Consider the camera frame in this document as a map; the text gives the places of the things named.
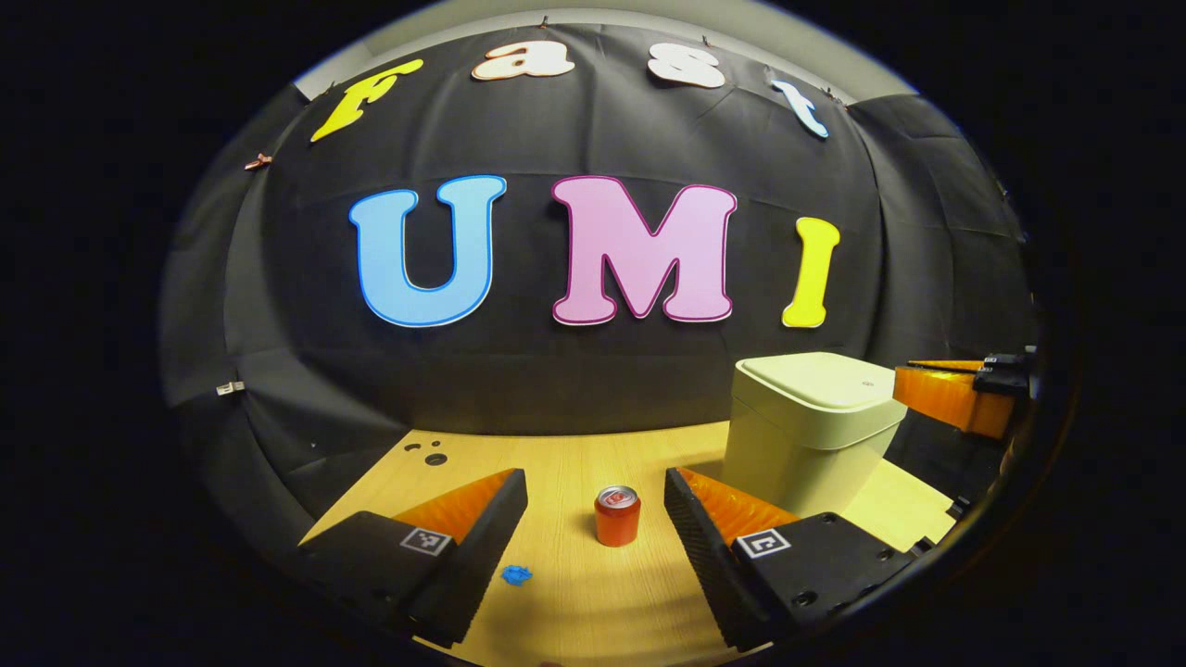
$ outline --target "blue letter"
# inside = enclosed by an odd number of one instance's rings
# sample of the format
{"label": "blue letter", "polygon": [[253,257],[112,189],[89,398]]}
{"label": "blue letter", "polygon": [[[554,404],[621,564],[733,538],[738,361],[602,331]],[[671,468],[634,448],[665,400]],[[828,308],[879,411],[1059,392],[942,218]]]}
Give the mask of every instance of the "blue letter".
{"label": "blue letter", "polygon": [[782,90],[783,95],[786,95],[786,101],[791,103],[791,108],[795,109],[795,115],[799,116],[799,122],[802,122],[804,127],[820,135],[821,139],[828,138],[828,128],[824,127],[822,122],[815,120],[815,116],[811,115],[811,109],[815,108],[811,100],[804,97],[797,88],[785,81],[771,81],[770,84]]}
{"label": "blue letter", "polygon": [[413,285],[404,263],[403,227],[416,193],[391,190],[355,204],[358,278],[375,315],[400,326],[440,326],[477,310],[495,271],[490,209],[505,191],[506,180],[497,176],[455,178],[436,190],[453,209],[453,275],[431,290]]}

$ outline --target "table surface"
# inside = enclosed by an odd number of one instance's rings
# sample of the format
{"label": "table surface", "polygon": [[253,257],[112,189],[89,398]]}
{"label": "table surface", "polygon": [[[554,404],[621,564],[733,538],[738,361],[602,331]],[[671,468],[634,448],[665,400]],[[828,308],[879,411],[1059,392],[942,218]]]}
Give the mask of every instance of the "table surface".
{"label": "table surface", "polygon": [[[359,510],[393,516],[480,477],[522,468],[527,510],[465,641],[446,653],[490,667],[548,661],[565,667],[720,665],[739,654],[721,639],[663,508],[663,474],[682,465],[719,479],[728,427],[720,421],[565,437],[412,431],[305,539]],[[410,443],[421,446],[404,449]],[[433,453],[447,460],[426,464]],[[638,539],[619,548],[598,542],[593,527],[594,496],[611,484],[635,488],[643,502]],[[946,515],[950,504],[882,460],[840,514],[906,551],[923,535],[938,541],[946,534],[954,523]],[[508,565],[527,566],[534,577],[512,586],[500,578]]]}

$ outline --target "orange gripper pad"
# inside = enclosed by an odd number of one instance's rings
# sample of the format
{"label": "orange gripper pad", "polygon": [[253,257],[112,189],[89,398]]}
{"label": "orange gripper pad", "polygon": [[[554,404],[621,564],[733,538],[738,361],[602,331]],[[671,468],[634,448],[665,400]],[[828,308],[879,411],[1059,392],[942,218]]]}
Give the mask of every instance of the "orange gripper pad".
{"label": "orange gripper pad", "polygon": [[452,535],[460,544],[514,470],[508,468],[502,472],[470,482],[401,512],[391,519],[434,533]]}
{"label": "orange gripper pad", "polygon": [[704,477],[686,468],[676,468],[684,482],[696,494],[696,498],[726,545],[741,535],[751,535],[777,526],[798,521],[799,517],[780,507],[755,498],[710,477]]}

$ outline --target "orange can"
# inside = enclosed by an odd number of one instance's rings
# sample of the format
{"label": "orange can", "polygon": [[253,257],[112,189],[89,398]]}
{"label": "orange can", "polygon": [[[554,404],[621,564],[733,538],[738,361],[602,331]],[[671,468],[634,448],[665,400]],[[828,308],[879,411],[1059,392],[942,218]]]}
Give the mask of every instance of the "orange can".
{"label": "orange can", "polygon": [[643,501],[630,487],[606,487],[597,495],[597,539],[607,547],[620,547],[638,536],[638,514]]}

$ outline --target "pink letter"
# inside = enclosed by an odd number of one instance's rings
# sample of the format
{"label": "pink letter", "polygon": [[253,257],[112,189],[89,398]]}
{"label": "pink letter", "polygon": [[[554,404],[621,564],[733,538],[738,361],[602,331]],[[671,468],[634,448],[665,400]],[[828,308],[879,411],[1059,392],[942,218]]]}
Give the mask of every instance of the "pink letter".
{"label": "pink letter", "polygon": [[651,234],[638,207],[617,178],[575,176],[557,182],[551,196],[568,207],[568,293],[551,312],[563,324],[601,324],[618,304],[605,296],[608,262],[635,317],[651,312],[659,290],[678,263],[675,292],[663,312],[680,322],[715,322],[733,312],[725,293],[725,234],[738,208],[732,192],[689,185],[675,196]]}

